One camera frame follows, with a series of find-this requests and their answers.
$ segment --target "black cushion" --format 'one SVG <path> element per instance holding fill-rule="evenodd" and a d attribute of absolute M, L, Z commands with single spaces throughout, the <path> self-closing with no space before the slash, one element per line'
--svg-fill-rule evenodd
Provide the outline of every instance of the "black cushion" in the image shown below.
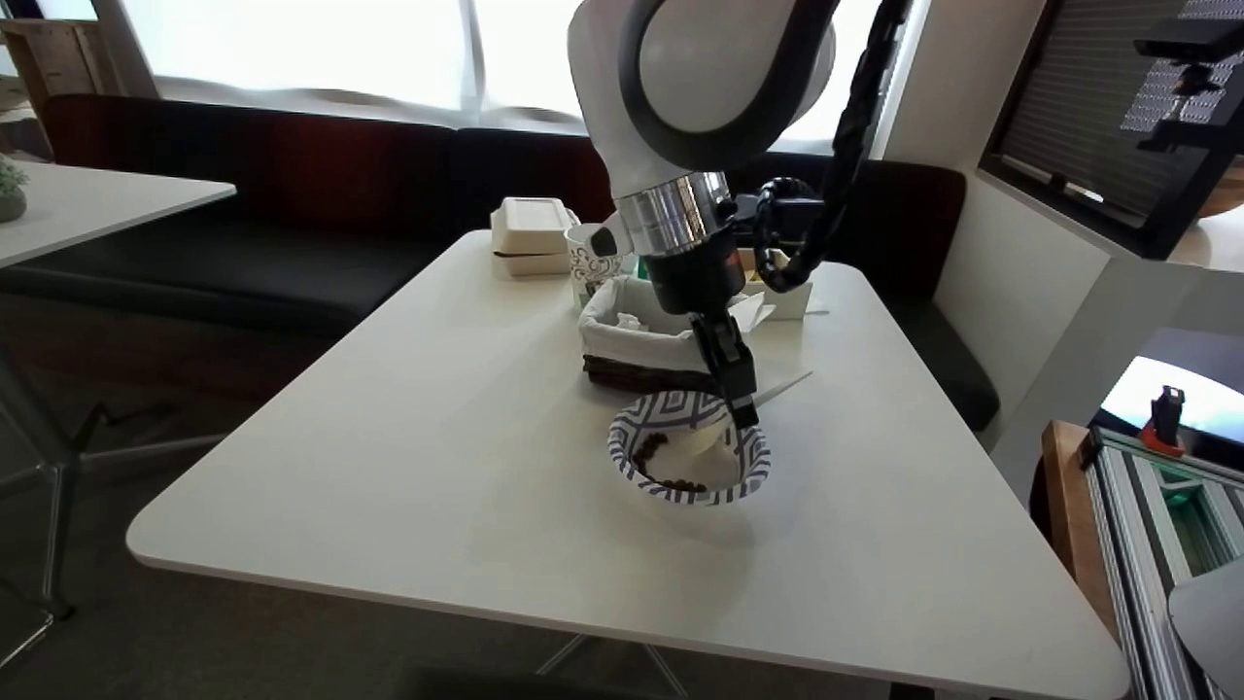
<path fill-rule="evenodd" d="M 0 272 L 0 291 L 180 317 L 343 333 L 437 251 L 400 238 L 167 219 Z"/>
<path fill-rule="evenodd" d="M 976 353 L 964 344 L 956 325 L 942 313 L 934 298 L 904 298 L 889 304 L 889 313 L 944 387 L 944 396 L 956 403 L 964 422 L 972 430 L 983 430 L 999 413 L 999 394 L 987 379 Z"/>

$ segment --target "white panel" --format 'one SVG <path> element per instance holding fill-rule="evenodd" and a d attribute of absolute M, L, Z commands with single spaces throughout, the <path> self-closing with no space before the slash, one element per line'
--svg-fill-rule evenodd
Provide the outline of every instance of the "white panel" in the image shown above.
<path fill-rule="evenodd" d="M 1024 399 L 1108 251 L 992 177 L 968 177 L 938 304 L 999 387 Z"/>

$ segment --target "bowl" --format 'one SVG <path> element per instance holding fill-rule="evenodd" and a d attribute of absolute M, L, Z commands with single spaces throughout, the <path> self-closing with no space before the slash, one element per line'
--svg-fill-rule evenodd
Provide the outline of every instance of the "bowl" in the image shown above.
<path fill-rule="evenodd" d="M 762 427 L 737 430 L 725 403 L 697 387 L 644 394 L 626 403 L 611 419 L 608 452 L 630 488 L 678 506 L 731 506 L 768 476 Z"/>

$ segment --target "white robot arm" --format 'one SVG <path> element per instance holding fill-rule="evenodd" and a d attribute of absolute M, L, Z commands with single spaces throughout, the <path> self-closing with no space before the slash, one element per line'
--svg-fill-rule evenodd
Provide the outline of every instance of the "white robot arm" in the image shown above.
<path fill-rule="evenodd" d="M 877 9 L 806 238 L 832 229 L 845 211 L 904 5 Z M 579 110 L 621 219 L 615 238 L 648 265 L 663 312 L 693 313 L 733 422 L 753 422 L 753 365 L 725 313 L 742 289 L 731 256 L 737 234 L 753 238 L 777 291 L 808 276 L 821 244 L 795 244 L 795 265 L 775 268 L 775 190 L 733 196 L 722 171 L 758 160 L 821 98 L 832 10 L 837 0 L 583 0 L 573 20 Z"/>

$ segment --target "chair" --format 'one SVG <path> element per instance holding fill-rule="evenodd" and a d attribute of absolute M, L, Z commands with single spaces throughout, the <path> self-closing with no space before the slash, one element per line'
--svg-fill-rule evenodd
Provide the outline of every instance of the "chair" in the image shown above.
<path fill-rule="evenodd" d="M 860 171 L 828 261 L 856 265 L 948 394 L 972 430 L 999 413 L 999 394 L 956 325 L 934 304 L 964 211 L 964 174 L 874 160 Z"/>

